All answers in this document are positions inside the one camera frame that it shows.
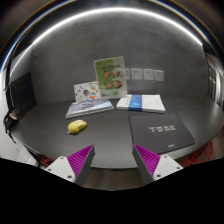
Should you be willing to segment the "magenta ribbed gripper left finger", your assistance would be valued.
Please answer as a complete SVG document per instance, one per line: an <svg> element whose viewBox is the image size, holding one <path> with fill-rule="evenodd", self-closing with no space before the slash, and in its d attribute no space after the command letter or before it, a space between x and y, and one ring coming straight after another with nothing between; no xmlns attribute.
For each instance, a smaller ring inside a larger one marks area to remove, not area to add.
<svg viewBox="0 0 224 224"><path fill-rule="evenodd" d="M83 186L94 156L94 146L90 145L68 157L58 157L46 168L46 171Z"/></svg>

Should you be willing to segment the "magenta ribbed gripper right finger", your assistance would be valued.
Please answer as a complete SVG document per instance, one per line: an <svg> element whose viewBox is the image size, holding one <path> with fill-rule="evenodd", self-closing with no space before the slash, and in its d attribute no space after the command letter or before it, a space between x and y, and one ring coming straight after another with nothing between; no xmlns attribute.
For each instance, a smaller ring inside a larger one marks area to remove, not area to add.
<svg viewBox="0 0 224 224"><path fill-rule="evenodd" d="M182 169L169 155L158 155L136 144L133 145L132 154L145 185Z"/></svg>

